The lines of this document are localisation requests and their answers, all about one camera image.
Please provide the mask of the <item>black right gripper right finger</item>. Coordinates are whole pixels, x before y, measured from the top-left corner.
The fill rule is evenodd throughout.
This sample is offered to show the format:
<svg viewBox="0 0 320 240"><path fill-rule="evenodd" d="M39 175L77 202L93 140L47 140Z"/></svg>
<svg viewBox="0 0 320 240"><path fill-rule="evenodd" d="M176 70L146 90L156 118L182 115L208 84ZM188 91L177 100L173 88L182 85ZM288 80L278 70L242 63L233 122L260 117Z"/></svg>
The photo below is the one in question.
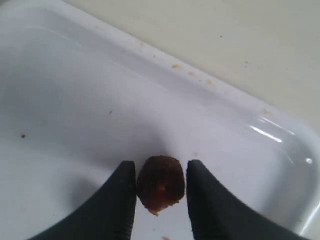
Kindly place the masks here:
<svg viewBox="0 0 320 240"><path fill-rule="evenodd" d="M196 240L300 240L227 190L200 160L188 162L186 196Z"/></svg>

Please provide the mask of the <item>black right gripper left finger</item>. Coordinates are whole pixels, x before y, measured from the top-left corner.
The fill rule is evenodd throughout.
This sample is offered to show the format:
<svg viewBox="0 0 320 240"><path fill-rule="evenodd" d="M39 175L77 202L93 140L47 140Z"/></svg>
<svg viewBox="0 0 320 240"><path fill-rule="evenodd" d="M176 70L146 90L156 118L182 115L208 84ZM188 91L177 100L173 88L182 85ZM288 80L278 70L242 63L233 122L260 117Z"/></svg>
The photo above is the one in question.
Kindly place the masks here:
<svg viewBox="0 0 320 240"><path fill-rule="evenodd" d="M123 161L76 211L35 240L129 240L136 213L136 167Z"/></svg>

